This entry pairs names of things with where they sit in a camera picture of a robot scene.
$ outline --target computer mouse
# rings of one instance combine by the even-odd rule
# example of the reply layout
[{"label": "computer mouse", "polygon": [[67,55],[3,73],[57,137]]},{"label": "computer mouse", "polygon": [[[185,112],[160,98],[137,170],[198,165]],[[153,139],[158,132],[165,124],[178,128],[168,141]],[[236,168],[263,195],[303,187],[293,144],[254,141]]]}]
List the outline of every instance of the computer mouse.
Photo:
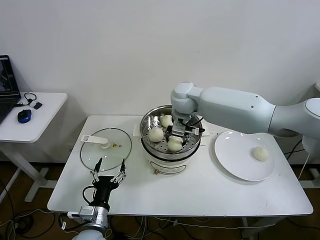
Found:
[{"label": "computer mouse", "polygon": [[31,110],[30,109],[23,109],[21,112],[18,113],[18,122],[21,124],[25,124],[30,121],[31,119]]}]

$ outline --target laptop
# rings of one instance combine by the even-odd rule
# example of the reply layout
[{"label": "laptop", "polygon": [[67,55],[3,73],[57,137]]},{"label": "laptop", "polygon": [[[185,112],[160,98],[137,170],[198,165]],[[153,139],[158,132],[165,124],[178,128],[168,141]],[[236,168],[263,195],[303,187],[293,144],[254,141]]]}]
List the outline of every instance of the laptop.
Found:
[{"label": "laptop", "polygon": [[0,123],[21,99],[8,55],[0,55]]}]

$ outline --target wooden floor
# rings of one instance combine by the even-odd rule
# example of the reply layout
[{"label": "wooden floor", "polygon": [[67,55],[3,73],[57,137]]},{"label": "wooden floor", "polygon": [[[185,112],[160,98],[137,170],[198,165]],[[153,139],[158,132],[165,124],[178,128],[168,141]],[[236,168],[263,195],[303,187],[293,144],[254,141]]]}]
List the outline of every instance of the wooden floor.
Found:
[{"label": "wooden floor", "polygon": [[[38,170],[41,169],[41,166],[35,166]],[[6,185],[11,176],[14,174],[17,168],[10,163],[1,163],[0,164],[0,180]],[[62,166],[51,166],[50,170],[47,174],[47,178],[50,180],[57,180],[63,170]],[[294,169],[295,173],[299,173],[299,169]],[[310,175],[306,170],[302,175],[302,180],[310,179]],[[33,181],[25,174],[20,173],[17,180],[14,182],[12,188],[9,193],[11,199],[13,201],[14,213],[17,214],[21,211],[29,210],[29,209],[38,209],[38,208],[46,208],[47,202],[51,196],[52,189],[41,189],[36,195],[33,202],[24,202],[25,196],[31,187]],[[320,228],[320,189],[307,189],[306,194],[309,197],[313,208],[314,213],[310,216],[300,216],[300,217],[291,217],[290,219],[300,225],[304,226],[314,226]],[[0,225],[10,220],[13,216],[12,208],[10,205],[10,201],[6,196],[3,202],[0,204]],[[37,237],[36,239],[43,240],[70,240],[72,239],[76,233],[65,233],[58,225],[57,217],[55,214],[56,220],[53,227],[44,235]],[[30,231],[25,233],[27,237],[36,236],[47,228],[53,222],[54,215],[53,214],[44,214],[41,212],[36,212],[33,214],[34,224]],[[195,225],[207,225],[207,226],[226,226],[226,227],[238,227],[242,226],[242,221],[239,218],[211,218],[209,221],[205,223],[197,222],[192,218],[179,218],[178,219],[182,223],[195,224]],[[132,216],[114,216],[112,217],[112,228],[116,232],[122,232],[126,235],[133,236],[139,225],[136,220]],[[155,230],[159,228],[159,221],[154,217],[148,218],[149,228],[151,230]],[[72,227],[77,223],[72,219],[67,221],[67,226]],[[198,240],[213,240],[213,239],[222,239],[222,240],[240,240],[241,239],[241,231],[240,230],[226,230],[226,229],[209,229],[209,228],[200,228],[195,226],[186,226],[186,230],[193,236],[193,239]],[[5,230],[6,225],[0,227],[0,240],[5,239]],[[167,240],[191,240],[192,238],[188,236],[185,230],[180,226],[173,226],[169,224],[169,226],[165,229],[158,230],[157,233],[165,236]],[[142,231],[137,235],[137,237],[141,237]],[[16,235],[16,240],[25,239],[20,235]],[[160,240],[164,239],[154,233],[148,235],[144,239],[146,240]],[[279,222],[277,225],[269,227],[268,229],[262,231],[259,234],[260,240],[320,240],[320,229],[314,228],[304,228],[298,227],[287,221],[286,219]]]}]

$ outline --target white plate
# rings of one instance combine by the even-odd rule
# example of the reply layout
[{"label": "white plate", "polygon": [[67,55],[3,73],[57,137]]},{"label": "white plate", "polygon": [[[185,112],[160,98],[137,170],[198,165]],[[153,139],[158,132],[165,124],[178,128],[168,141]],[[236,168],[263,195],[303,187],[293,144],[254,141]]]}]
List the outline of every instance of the white plate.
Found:
[{"label": "white plate", "polygon": [[[219,135],[214,144],[214,152],[221,165],[231,174],[247,181],[262,181],[275,169],[275,160],[261,134],[244,134],[226,131]],[[269,152],[266,161],[255,159],[254,148],[264,147]]]}]

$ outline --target white wall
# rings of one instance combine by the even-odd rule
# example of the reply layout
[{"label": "white wall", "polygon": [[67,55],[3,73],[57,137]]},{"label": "white wall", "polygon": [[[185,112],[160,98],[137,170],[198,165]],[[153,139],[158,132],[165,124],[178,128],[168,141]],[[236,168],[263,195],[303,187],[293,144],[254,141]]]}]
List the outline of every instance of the white wall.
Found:
[{"label": "white wall", "polygon": [[65,162],[86,116],[144,114],[182,81],[276,105],[310,96],[319,9],[317,0],[0,0],[0,53],[21,90],[68,93],[33,145]]}]

